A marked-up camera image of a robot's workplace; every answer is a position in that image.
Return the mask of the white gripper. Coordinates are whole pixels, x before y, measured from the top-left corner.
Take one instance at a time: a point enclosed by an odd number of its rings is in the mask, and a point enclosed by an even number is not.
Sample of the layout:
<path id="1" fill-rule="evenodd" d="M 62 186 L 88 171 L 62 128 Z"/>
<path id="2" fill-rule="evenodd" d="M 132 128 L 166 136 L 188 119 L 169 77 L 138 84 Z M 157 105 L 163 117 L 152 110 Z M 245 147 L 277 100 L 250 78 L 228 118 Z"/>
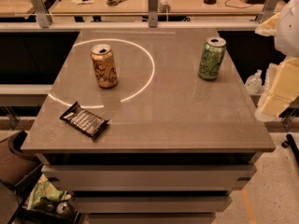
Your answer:
<path id="1" fill-rule="evenodd" d="M 290 0 L 255 29 L 257 35 L 274 36 L 276 50 L 299 56 L 299 0 Z M 279 65 L 270 63 L 264 90 L 255 111 L 259 121 L 275 120 L 299 96 L 299 58 L 288 58 Z"/>

